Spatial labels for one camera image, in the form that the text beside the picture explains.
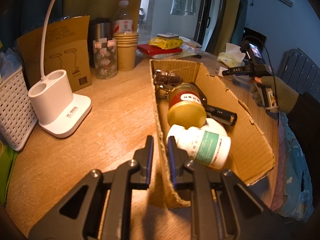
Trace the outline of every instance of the qr code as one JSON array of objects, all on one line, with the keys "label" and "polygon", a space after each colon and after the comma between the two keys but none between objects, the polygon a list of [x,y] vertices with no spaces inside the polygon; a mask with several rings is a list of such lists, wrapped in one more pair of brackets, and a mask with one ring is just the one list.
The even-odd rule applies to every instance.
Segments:
[{"label": "qr code", "polygon": [[87,77],[79,78],[80,86],[87,84],[87,82],[88,82]]}]

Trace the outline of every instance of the corrugated cardboard edge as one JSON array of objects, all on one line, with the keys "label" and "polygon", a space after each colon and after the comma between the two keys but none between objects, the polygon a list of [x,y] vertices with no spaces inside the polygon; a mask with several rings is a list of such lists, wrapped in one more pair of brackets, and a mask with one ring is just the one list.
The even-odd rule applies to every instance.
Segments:
[{"label": "corrugated cardboard edge", "polygon": [[159,147],[159,155],[160,155],[160,163],[161,163],[161,176],[162,180],[164,181],[164,196],[165,202],[167,207],[170,208],[177,208],[177,207],[188,207],[190,206],[190,201],[185,201],[180,198],[179,194],[174,190],[173,184],[170,180],[170,169],[168,158],[166,156],[166,147],[164,146],[164,135],[161,130],[159,113],[157,108],[156,102],[156,87],[154,85],[153,79],[153,69],[152,69],[152,61],[150,60],[150,78],[151,78],[151,88],[153,90],[153,107],[155,112],[155,119],[158,129],[158,147]]},{"label": "corrugated cardboard edge", "polygon": [[[169,60],[169,61],[166,61],[166,63],[168,65],[170,65],[171,61],[175,61],[175,60]],[[166,147],[164,145],[164,135],[163,135],[163,132],[161,130],[160,118],[159,118],[159,113],[158,113],[158,109],[157,109],[155,86],[154,86],[154,80],[153,80],[154,69],[153,69],[153,66],[152,66],[152,62],[158,62],[158,61],[157,60],[150,60],[149,63],[150,63],[151,88],[153,89],[153,92],[154,92],[153,93],[154,112],[155,112],[155,119],[156,119],[156,124],[157,124],[157,129],[158,129],[158,147],[159,147],[159,154],[160,154],[162,179],[163,179],[163,182],[164,182],[163,185],[164,185],[165,201],[166,201],[166,205],[167,205],[167,207],[169,209],[170,208],[177,208],[177,207],[188,207],[188,206],[190,206],[190,201],[185,201],[185,200],[180,198],[178,193],[174,190],[172,182],[170,180],[170,169],[169,169],[169,165],[168,165],[168,158],[166,156]],[[210,78],[214,79],[214,82],[221,82],[221,85],[223,85],[223,87],[226,90],[226,92],[230,93],[230,95],[232,95],[232,97],[234,97],[237,100],[237,102],[239,103],[239,105],[246,111],[246,113],[248,115],[248,118],[250,120],[250,123],[252,125],[254,125],[254,127],[259,131],[259,133],[262,135],[263,139],[265,140],[266,145],[269,147],[270,152],[272,152],[273,165],[272,165],[272,168],[269,169],[268,171],[266,171],[264,174],[259,174],[257,176],[254,176],[254,177],[250,178],[249,180],[245,181],[245,183],[247,185],[255,184],[260,179],[262,179],[263,177],[267,176],[267,174],[274,168],[274,165],[275,165],[275,157],[274,157],[273,151],[272,151],[267,139],[265,138],[264,133],[257,126],[255,121],[253,120],[252,115],[251,115],[247,105],[244,102],[242,102],[241,100],[239,100],[236,97],[236,95],[225,85],[225,83],[220,78],[218,78],[216,76],[213,76],[213,77],[210,76],[207,68],[204,66],[203,63],[188,62],[188,61],[183,61],[183,62],[185,64],[187,64],[187,63],[199,64],[199,69],[204,68],[205,71],[207,72],[206,75],[208,75]]]}]

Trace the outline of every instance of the white woven basket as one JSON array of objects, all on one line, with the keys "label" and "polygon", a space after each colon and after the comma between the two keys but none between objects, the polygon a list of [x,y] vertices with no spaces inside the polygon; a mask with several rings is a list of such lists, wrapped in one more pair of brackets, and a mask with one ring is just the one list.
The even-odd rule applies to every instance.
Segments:
[{"label": "white woven basket", "polygon": [[20,67],[0,85],[0,132],[12,149],[20,151],[37,122]]}]

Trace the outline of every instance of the wooden tabletop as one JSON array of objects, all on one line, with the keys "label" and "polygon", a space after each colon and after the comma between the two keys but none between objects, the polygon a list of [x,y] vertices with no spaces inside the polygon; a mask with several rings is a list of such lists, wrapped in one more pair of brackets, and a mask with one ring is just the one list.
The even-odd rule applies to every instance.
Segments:
[{"label": "wooden tabletop", "polygon": [[[144,147],[147,135],[152,135],[157,143],[149,62],[141,60],[133,71],[119,72],[110,80],[99,80],[92,75],[92,86],[77,93],[89,96],[93,108],[71,137],[54,138],[39,125],[31,133],[15,163],[6,207],[25,235],[91,169],[103,172],[115,169],[131,159],[136,149]],[[212,72],[223,65],[206,53],[201,61]],[[257,107],[247,89],[228,80],[224,82],[247,104],[277,156],[276,121]],[[270,179],[254,186],[268,206],[274,193],[275,177],[276,169],[271,172]],[[165,208],[158,147],[155,146],[150,189],[134,190],[132,194],[131,239],[189,238],[190,209]]]}]

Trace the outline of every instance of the pink fabric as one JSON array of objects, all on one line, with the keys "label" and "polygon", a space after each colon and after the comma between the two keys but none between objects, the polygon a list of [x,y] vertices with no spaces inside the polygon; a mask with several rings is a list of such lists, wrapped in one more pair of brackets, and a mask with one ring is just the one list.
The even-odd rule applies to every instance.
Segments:
[{"label": "pink fabric", "polygon": [[278,163],[278,174],[276,180],[275,193],[273,195],[273,200],[271,204],[271,210],[275,212],[283,205],[283,183],[284,183],[284,168],[285,168],[285,145],[284,145],[284,126],[279,121],[279,163]]}]

